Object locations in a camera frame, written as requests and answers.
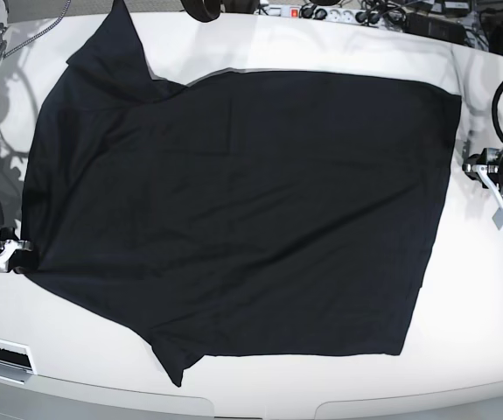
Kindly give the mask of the black t-shirt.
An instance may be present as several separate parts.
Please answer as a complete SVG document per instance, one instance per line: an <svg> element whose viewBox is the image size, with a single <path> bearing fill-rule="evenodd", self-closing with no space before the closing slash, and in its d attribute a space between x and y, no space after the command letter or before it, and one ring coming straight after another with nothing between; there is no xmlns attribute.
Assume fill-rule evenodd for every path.
<svg viewBox="0 0 503 420"><path fill-rule="evenodd" d="M397 355L461 106L351 74L155 80L116 1L38 115L27 276L138 334L175 384L206 356Z"/></svg>

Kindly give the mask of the black power adapter box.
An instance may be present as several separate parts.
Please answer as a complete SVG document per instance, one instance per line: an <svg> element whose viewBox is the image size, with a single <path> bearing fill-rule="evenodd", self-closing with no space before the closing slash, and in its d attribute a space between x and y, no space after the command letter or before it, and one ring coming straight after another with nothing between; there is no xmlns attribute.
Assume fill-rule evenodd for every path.
<svg viewBox="0 0 503 420"><path fill-rule="evenodd" d="M416 13L407 15L404 32L457 45L463 45L466 38L465 28L461 24Z"/></svg>

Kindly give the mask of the white power strip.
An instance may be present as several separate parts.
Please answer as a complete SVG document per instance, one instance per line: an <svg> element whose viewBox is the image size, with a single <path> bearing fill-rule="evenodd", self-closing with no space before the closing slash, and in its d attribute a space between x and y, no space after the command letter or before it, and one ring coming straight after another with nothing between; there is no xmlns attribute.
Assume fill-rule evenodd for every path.
<svg viewBox="0 0 503 420"><path fill-rule="evenodd" d="M385 30L403 30L408 23L408 13L391 1L338 1L334 5L275 4L261 1L254 11L257 16L309 19L345 25L360 25Z"/></svg>

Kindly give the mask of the grey slotted table fixture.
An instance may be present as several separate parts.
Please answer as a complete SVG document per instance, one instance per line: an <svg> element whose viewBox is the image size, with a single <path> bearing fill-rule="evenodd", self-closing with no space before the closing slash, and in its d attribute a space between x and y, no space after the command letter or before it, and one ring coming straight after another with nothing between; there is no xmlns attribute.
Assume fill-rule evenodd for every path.
<svg viewBox="0 0 503 420"><path fill-rule="evenodd" d="M27 345L0 339L0 381L24 385L37 374Z"/></svg>

